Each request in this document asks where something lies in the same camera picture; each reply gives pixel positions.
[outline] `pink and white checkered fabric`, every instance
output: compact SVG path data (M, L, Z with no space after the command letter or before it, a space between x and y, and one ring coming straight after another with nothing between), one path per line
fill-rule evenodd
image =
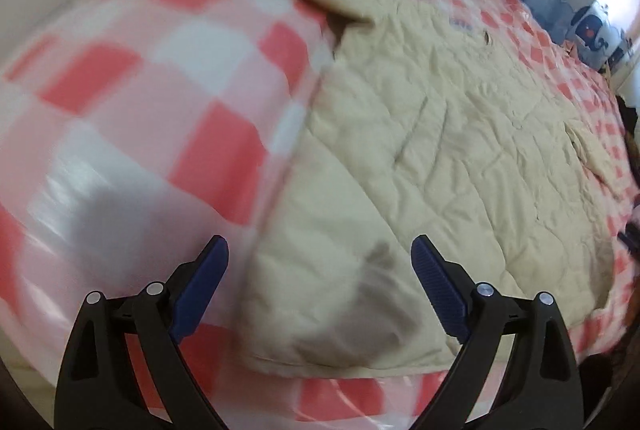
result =
M0 72L3 326L47 377L88 291L164 279L214 233L234 257L205 321L230 325L325 26L303 0L82 0Z
M621 200L588 175L608 212L614 285L607 306L571 334L580 357L610 347L622 334L634 275L615 234L638 193L614 97L519 0L430 1L452 24L510 39L616 162L626 184ZM87 291L135 291L192 259L217 232L230 241L230 269L181 350L229 426L410 425L445 373L265 376L239 363L228 329L246 249L331 46L324 14L302 0L87 0L18 53L0 86L7 111L0 115L0 274L9 277L0 282L0 323L40 370L55 374L43 356L60 359ZM74 210L88 197L95 210ZM69 231L76 225L85 228ZM137 341L129 344L148 405L160 410ZM492 371L476 415L488 409L501 373Z

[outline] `pink checkered sheet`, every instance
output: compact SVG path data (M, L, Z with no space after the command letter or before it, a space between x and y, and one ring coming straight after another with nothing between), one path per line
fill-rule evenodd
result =
M612 93L519 0L430 1L457 27L509 38L616 162L620 199L585 171L607 208L614 285L606 307L571 331L578 358L608 349L634 279L615 235L638 193ZM424 409L445 372L278 378L247 370L235 352L246 260L334 42L325 14L303 0L82 0L1 70L0 325L46 378L56 378L87 292L136 293L220 233L228 271L180 349L230 428L407 428ZM161 414L140 347L129 344ZM489 408L502 371L492 370L474 415Z

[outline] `blue gripper pad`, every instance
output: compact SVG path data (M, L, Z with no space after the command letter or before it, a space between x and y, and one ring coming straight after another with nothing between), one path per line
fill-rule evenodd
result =
M429 297L444 331L455 336L463 344L469 337L466 325L468 314L465 299L450 279L446 261L424 235L417 237L411 246L411 264L415 274Z
M176 344L193 334L209 305L229 263L229 248L222 237L207 254L197 260L199 264L189 282L174 302L174 318L169 334Z

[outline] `metal screw head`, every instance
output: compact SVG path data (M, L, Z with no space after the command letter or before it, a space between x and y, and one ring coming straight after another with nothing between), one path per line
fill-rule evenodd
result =
M554 298L551 293L547 293L546 291L540 293L540 296L538 298L540 298L540 301L545 305L551 305L554 302Z
M478 293L480 293L480 295L482 296L491 296L495 292L491 284L487 284L486 282L479 283L476 289L478 290Z
M160 295L164 290L164 284L161 282L152 282L148 286L146 286L146 292L149 295Z
M99 291L92 291L86 296L86 302L87 304L97 304L100 298L102 298L102 295Z

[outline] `beige quilted blanket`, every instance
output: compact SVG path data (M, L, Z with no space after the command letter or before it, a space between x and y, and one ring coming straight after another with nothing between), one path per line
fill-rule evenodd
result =
M429 3L315 1L355 22L249 270L248 363L334 378L449 365L410 264L421 233L505 295L550 291L569 326L602 306L612 247L583 166L616 181L571 103Z

